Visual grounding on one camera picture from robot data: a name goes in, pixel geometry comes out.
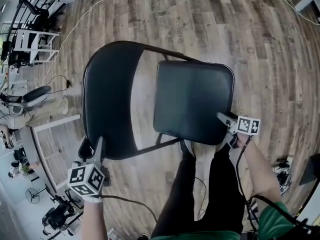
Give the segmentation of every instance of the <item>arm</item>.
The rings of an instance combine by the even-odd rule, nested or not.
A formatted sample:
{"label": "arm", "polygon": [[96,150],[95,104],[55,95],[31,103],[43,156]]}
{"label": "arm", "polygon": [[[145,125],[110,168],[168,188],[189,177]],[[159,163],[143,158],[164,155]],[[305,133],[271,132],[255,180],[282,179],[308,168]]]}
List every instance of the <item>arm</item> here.
{"label": "arm", "polygon": [[[238,146],[243,148],[248,139],[247,135],[238,133]],[[248,164],[253,191],[260,196],[268,198],[276,203],[281,202],[281,193],[278,179],[268,161],[251,140],[244,151],[244,157]],[[259,213],[267,206],[265,202],[257,199]]]}
{"label": "arm", "polygon": [[9,135],[9,127],[6,124],[0,124],[0,131],[4,133],[5,141],[10,145],[10,135]]}
{"label": "arm", "polygon": [[85,201],[81,224],[83,240],[107,240],[107,229],[104,220],[104,203]]}

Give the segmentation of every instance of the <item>green shirt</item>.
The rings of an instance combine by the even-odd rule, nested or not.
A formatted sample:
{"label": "green shirt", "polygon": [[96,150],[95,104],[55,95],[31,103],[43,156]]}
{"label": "green shirt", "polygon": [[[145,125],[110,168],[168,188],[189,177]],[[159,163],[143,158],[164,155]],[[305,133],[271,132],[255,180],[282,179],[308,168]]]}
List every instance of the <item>green shirt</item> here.
{"label": "green shirt", "polygon": [[[282,202],[275,203],[285,212],[288,212]],[[268,240],[283,236],[294,227],[276,209],[271,206],[266,207],[260,215],[258,239]],[[233,231],[201,231],[194,233],[184,233],[170,236],[157,236],[152,240],[239,240],[240,235]]]}

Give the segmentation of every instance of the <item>hardwood floorboard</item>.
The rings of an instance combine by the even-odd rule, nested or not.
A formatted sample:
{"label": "hardwood floorboard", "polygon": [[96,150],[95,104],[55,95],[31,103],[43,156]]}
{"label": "hardwood floorboard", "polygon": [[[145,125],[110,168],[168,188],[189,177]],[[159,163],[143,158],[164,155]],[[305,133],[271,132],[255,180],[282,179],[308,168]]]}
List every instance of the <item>hardwood floorboard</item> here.
{"label": "hardwood floorboard", "polygon": [[[60,47],[81,16],[97,1],[76,0],[67,6],[59,21],[61,32],[55,39],[55,47]],[[295,5],[299,0],[288,1]],[[317,21],[311,6],[302,13]],[[283,200],[291,213],[298,211],[314,185],[311,182],[299,186],[303,171],[309,156],[320,152],[318,27],[299,17],[283,0],[105,0],[80,21],[44,80],[46,84],[59,74],[71,80],[71,88],[52,95],[68,96],[70,111],[66,116],[81,114],[82,77],[90,57],[103,45],[117,40],[150,44],[229,66],[235,75],[232,111],[261,118],[261,132],[254,140],[271,164],[278,158],[293,157],[293,183]],[[145,52],[135,74],[131,121],[138,148],[153,145],[157,138],[153,110],[160,60],[163,60],[161,55]],[[34,88],[34,78],[42,83],[50,65],[23,68],[21,72]],[[50,85],[54,91],[61,90],[65,88],[65,80],[56,77]],[[103,93],[101,102],[107,102]],[[63,117],[53,114],[42,123]],[[41,135],[41,141],[47,145],[45,156],[50,159],[51,173],[57,175],[57,182],[66,177],[61,161],[70,161],[71,154],[56,155],[55,149],[62,144],[73,146],[83,136],[83,125],[72,124],[68,129]],[[214,146],[195,145],[196,176],[207,186],[215,150]],[[144,202],[159,216],[180,159],[179,148],[173,145],[122,161],[106,160],[112,187],[103,191]],[[240,176],[249,198],[253,189],[244,159],[240,163]],[[208,204],[207,193],[200,207],[204,194],[202,184],[196,180],[195,217]],[[146,209],[118,200],[105,201],[104,215],[107,227],[115,227],[122,239],[150,234],[155,226]],[[243,224],[244,230],[250,228],[246,219]]]}

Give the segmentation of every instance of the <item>black seat cushion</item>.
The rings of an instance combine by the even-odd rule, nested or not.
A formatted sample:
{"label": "black seat cushion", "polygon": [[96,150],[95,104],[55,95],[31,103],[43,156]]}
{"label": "black seat cushion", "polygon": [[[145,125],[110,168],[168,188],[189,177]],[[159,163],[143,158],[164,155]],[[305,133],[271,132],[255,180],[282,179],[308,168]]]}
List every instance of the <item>black seat cushion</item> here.
{"label": "black seat cushion", "polygon": [[161,61],[153,127],[162,134],[217,145],[227,131],[217,112],[230,113],[233,90],[234,74],[225,65]]}

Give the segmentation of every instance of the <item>black pants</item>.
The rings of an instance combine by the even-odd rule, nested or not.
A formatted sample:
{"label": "black pants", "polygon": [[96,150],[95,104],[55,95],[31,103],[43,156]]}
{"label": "black pants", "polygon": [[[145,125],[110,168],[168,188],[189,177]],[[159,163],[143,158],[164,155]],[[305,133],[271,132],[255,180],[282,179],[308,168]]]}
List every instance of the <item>black pants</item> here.
{"label": "black pants", "polygon": [[242,232],[245,199],[238,189],[236,171],[224,146],[212,159],[209,176],[209,202],[201,220],[194,220],[193,188],[196,159],[184,155],[151,238],[200,231]]}

